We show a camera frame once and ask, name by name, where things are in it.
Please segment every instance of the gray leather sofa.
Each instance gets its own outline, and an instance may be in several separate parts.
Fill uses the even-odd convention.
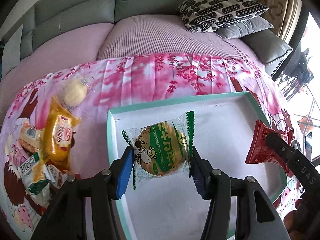
[[[95,23],[116,23],[143,14],[177,15],[184,0],[40,0],[2,37],[5,44],[23,25],[20,59],[31,55],[48,40],[76,28]],[[291,47],[266,30],[242,38],[266,66],[275,73]]]

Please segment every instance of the red snack package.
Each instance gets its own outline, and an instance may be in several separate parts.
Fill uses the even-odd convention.
[[[245,163],[275,163],[280,165],[286,173],[288,173],[289,167],[287,164],[280,158],[278,154],[267,146],[267,135],[269,133],[277,133],[274,130],[265,126],[265,124],[258,120],[256,121],[256,126],[254,128],[253,140],[250,146],[248,156],[245,160]],[[279,136],[286,142],[290,143],[292,140],[292,130],[289,132],[277,133]]]

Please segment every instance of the screw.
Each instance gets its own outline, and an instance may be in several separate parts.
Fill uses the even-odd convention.
[[[249,182],[255,182],[256,179],[255,179],[254,177],[252,177],[252,176],[248,176],[248,177],[247,177],[247,181],[249,181]]]
[[[219,169],[214,169],[214,170],[212,170],[212,174],[219,176],[219,175],[221,175],[221,171]]]
[[[72,176],[72,175],[68,175],[68,177],[67,177],[67,181],[68,182],[74,182],[75,181],[75,177],[74,176]]]
[[[111,170],[109,170],[109,169],[104,169],[103,171],[101,171],[101,174],[102,174],[103,176],[108,176],[108,175],[111,174]]]

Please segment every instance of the orange snack package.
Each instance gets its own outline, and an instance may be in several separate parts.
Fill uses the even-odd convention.
[[[42,159],[44,162],[47,163],[51,160],[59,167],[68,170],[72,130],[80,120],[64,109],[55,97],[52,97],[42,138]]]

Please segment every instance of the hand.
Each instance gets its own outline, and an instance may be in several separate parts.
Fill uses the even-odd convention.
[[[298,208],[299,204],[301,203],[301,199],[297,200],[295,203],[296,208]],[[283,220],[283,223],[285,225],[285,228],[288,230],[289,236],[291,238],[291,240],[302,240],[304,237],[304,234],[297,231],[297,230],[293,230],[290,231],[292,225],[293,225],[293,220],[294,220],[294,215],[296,213],[296,210],[292,210],[291,212],[289,212]]]

